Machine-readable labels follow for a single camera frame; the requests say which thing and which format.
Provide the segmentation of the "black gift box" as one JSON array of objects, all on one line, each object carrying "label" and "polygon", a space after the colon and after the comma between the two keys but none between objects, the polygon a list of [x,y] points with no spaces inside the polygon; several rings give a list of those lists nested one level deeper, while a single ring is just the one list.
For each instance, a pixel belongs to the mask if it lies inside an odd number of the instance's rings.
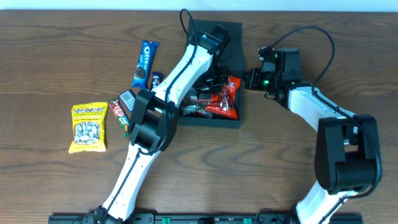
[{"label": "black gift box", "polygon": [[[210,33],[216,25],[221,25],[229,30],[231,40],[224,50],[220,65],[228,67],[230,75],[242,78],[243,69],[245,66],[243,45],[242,45],[242,23],[240,22],[226,22],[226,21],[209,21],[194,19],[195,27],[198,30]],[[183,117],[178,119],[179,125],[185,126],[204,126],[212,128],[229,128],[239,129],[243,122],[243,83],[240,84],[239,89],[235,94],[235,104],[238,120],[232,119],[208,119],[199,117]]]}]

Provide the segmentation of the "red dried fruit bag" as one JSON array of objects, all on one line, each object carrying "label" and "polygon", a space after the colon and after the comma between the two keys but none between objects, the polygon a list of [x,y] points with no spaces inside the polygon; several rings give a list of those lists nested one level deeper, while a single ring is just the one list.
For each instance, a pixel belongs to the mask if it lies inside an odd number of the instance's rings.
[{"label": "red dried fruit bag", "polygon": [[217,95],[211,96],[211,102],[205,107],[205,110],[213,115],[238,120],[238,114],[234,104],[236,101],[235,94],[239,89],[240,84],[240,78],[229,75],[228,83],[221,87],[221,90]]}]

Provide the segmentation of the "Haribo gummy candy bag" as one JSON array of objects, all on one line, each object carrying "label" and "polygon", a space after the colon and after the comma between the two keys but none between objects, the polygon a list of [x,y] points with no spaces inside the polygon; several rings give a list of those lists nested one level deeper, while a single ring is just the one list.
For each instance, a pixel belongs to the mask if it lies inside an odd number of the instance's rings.
[{"label": "Haribo gummy candy bag", "polygon": [[212,102],[212,94],[200,93],[195,88],[190,88],[183,99],[181,115],[183,117],[202,117],[211,119],[213,113],[206,110]]}]

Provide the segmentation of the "Dairy Milk chocolate bar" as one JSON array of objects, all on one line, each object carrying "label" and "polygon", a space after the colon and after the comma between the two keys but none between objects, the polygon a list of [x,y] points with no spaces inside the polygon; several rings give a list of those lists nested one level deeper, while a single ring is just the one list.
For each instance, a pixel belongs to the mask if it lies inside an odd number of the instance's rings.
[{"label": "Dairy Milk chocolate bar", "polygon": [[158,87],[161,84],[163,78],[164,78],[164,75],[161,72],[152,72],[152,81],[151,81],[150,91],[152,91],[154,88]]}]

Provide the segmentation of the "blue Oreo cookie pack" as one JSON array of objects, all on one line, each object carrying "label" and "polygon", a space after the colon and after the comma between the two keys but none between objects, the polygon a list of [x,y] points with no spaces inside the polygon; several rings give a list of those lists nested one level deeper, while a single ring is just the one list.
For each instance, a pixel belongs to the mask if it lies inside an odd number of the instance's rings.
[{"label": "blue Oreo cookie pack", "polygon": [[139,60],[137,61],[137,66],[131,84],[132,88],[141,88],[144,90],[147,89],[147,79],[149,77],[149,72],[151,70],[154,55],[158,46],[158,42],[151,42],[148,40],[142,41]]}]

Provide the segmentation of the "yellow sunflower seed bag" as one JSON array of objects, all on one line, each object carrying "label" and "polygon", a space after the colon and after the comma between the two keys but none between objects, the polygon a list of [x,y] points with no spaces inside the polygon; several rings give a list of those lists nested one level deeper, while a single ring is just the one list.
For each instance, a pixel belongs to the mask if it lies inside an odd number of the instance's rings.
[{"label": "yellow sunflower seed bag", "polygon": [[74,105],[72,112],[73,141],[68,153],[104,152],[107,102]]}]

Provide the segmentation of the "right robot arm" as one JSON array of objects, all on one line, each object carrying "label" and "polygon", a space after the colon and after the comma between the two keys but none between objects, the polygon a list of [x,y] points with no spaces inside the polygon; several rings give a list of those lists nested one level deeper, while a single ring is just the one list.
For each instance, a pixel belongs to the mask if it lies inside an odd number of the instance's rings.
[{"label": "right robot arm", "polygon": [[243,75],[246,89],[264,92],[317,133],[316,182],[283,222],[329,223],[347,200],[367,197],[381,180],[377,122],[339,107],[303,81],[298,49],[265,46],[259,58],[262,67]]}]

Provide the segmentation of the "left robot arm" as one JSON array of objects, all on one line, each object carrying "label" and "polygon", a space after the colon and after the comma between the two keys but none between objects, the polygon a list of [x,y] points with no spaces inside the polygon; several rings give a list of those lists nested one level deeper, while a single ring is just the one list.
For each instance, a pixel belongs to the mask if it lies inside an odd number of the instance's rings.
[{"label": "left robot arm", "polygon": [[211,33],[196,31],[167,78],[152,91],[137,94],[127,158],[113,191],[95,210],[94,223],[123,223],[131,216],[151,164],[175,136],[184,96],[202,74],[218,65],[229,40],[229,30],[220,25]]}]

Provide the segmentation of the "small dark blue carton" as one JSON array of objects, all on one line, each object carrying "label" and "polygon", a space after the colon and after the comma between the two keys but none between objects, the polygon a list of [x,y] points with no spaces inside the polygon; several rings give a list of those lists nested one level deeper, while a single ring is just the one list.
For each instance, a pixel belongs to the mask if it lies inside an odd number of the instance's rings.
[{"label": "small dark blue carton", "polygon": [[134,92],[132,90],[126,90],[119,95],[119,98],[127,107],[127,109],[132,112],[136,100],[136,95]]}]

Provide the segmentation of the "red green KitKat bar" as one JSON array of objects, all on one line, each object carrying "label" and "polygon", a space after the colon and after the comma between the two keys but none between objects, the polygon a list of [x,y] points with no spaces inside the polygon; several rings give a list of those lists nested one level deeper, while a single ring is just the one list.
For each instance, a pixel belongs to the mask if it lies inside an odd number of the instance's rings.
[{"label": "red green KitKat bar", "polygon": [[127,117],[124,109],[122,108],[119,99],[115,98],[107,102],[115,117],[118,120],[120,127],[123,129],[124,136],[129,136],[129,118]]}]

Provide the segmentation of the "black mounting rail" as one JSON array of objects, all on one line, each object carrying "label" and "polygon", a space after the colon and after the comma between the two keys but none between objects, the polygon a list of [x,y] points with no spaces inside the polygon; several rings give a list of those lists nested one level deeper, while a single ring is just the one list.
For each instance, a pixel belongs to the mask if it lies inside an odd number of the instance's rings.
[{"label": "black mounting rail", "polygon": [[[286,214],[262,213],[260,215],[154,215],[152,213],[137,213],[128,218],[125,223],[132,224],[276,224],[284,223]],[[49,224],[95,224],[93,214],[86,215],[51,215]]]}]

